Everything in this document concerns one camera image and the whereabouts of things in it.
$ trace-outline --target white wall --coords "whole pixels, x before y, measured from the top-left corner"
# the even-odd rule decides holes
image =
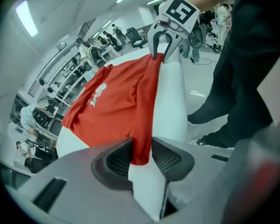
[[[112,24],[122,28],[122,33],[125,34],[128,28],[135,28],[136,30],[152,24],[154,22],[154,14],[148,7],[134,7],[122,12],[121,16],[112,21],[106,28],[100,29],[99,35],[105,38],[103,31],[112,34]]]
[[[76,35],[76,32],[73,32],[70,34],[70,36],[64,40],[63,42],[66,42],[68,45],[75,42],[75,40],[78,38]],[[29,104],[36,104],[39,98],[41,98],[42,94],[46,92],[45,87],[40,86],[37,90],[34,97],[28,94],[33,82],[36,80],[37,76],[41,73],[42,69],[46,66],[46,64],[59,52],[57,48],[57,43],[54,44],[50,49],[46,51],[46,53],[41,57],[40,60],[36,62],[35,65],[32,65],[33,67],[30,71],[30,73],[26,76],[24,85],[18,90],[19,96],[25,100]],[[58,68],[66,62],[69,58],[74,56],[78,52],[77,47],[73,47],[68,54],[66,54],[64,57],[62,57],[58,63],[55,64],[55,66],[50,70],[48,75],[45,77],[45,81],[49,81],[49,79],[54,75],[54,73],[58,70]]]
[[[103,25],[105,25],[109,20],[115,20],[120,14],[122,14],[121,10],[112,13],[107,13],[103,16],[96,18],[96,20],[93,22],[93,24],[87,31],[84,40],[87,40],[88,38],[92,39],[93,36],[102,29]]]

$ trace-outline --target person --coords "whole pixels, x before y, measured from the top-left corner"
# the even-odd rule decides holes
[[[36,174],[42,169],[44,169],[45,167],[47,167],[52,162],[53,161],[50,160],[42,160],[42,159],[28,157],[25,159],[24,165],[26,168],[30,170],[31,173]]]
[[[109,41],[106,40],[105,38],[101,37],[100,35],[98,36],[98,41],[100,41],[103,45],[109,46]]]
[[[227,19],[230,18],[228,4],[224,3],[217,9],[218,15],[218,47],[221,49],[227,37]]]
[[[189,41],[188,39],[183,39],[182,40],[182,53],[181,55],[184,57],[184,58],[188,58],[189,56],[189,53],[190,53],[190,44],[189,44]],[[199,59],[200,59],[200,54],[199,54],[199,49],[192,49],[192,58],[195,62],[198,62]]]
[[[17,153],[24,158],[37,157],[43,160],[52,160],[52,155],[46,153],[45,148],[30,147],[27,143],[20,141],[16,142],[16,148]]]
[[[202,12],[220,2],[188,1]],[[271,124],[271,115],[257,87],[280,56],[280,27],[276,22],[280,10],[268,13],[272,3],[235,0],[232,27],[214,69],[210,93],[204,104],[188,115],[190,124],[199,125],[228,114],[227,123],[217,132],[190,143],[234,147],[239,140]]]
[[[230,4],[230,5],[229,5],[230,14],[232,14],[232,9],[233,9],[233,4]]]
[[[71,61],[74,63],[74,65],[78,65],[78,61],[76,58],[72,57],[71,58]]]
[[[37,135],[37,126],[33,120],[33,111],[35,108],[40,110],[46,111],[45,108],[40,107],[35,104],[28,105],[26,107],[21,107],[19,105],[16,106],[15,111],[17,115],[21,118],[20,122],[22,126],[31,134],[36,136]]]
[[[123,35],[122,33],[122,28],[115,26],[115,24],[112,24],[113,30],[112,33],[113,35],[116,35],[116,37],[120,40],[122,44],[122,48],[126,46],[126,36]]]
[[[59,88],[61,85],[61,82],[55,82],[54,84],[57,86],[57,88]]]
[[[113,45],[118,49],[117,51],[121,50],[121,47],[117,44],[117,40],[110,33],[103,31],[103,34],[110,39]]]
[[[160,13],[160,8],[162,7],[162,6],[164,6],[164,4],[165,4],[165,2],[167,2],[168,0],[163,0],[163,2],[159,5],[159,13]]]
[[[76,39],[76,46],[79,48],[80,60],[82,62],[87,62],[91,66],[92,72],[96,73],[98,71],[98,66],[90,53],[93,46],[89,42],[84,42],[81,37]]]

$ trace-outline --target red t-shirt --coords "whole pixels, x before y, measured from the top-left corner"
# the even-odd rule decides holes
[[[148,163],[162,59],[161,53],[156,59],[148,54],[100,68],[72,104],[62,125],[88,146],[132,137],[132,164]]]

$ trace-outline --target floor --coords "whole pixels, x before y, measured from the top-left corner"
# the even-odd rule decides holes
[[[212,45],[214,38],[208,36],[206,41]],[[129,43],[125,46],[122,53],[127,54],[134,50],[135,48]],[[189,58],[182,57],[188,114],[195,112],[205,102],[210,93],[213,72],[220,57],[220,54],[213,53],[205,47],[202,47],[199,53],[200,60],[195,62],[195,64],[191,62],[190,56]],[[188,124],[187,142],[219,130],[226,122],[227,115],[195,127]]]

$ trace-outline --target white ceiling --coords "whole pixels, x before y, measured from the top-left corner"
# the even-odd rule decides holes
[[[124,11],[151,0],[27,0],[41,36],[62,37],[83,22],[114,11]]]

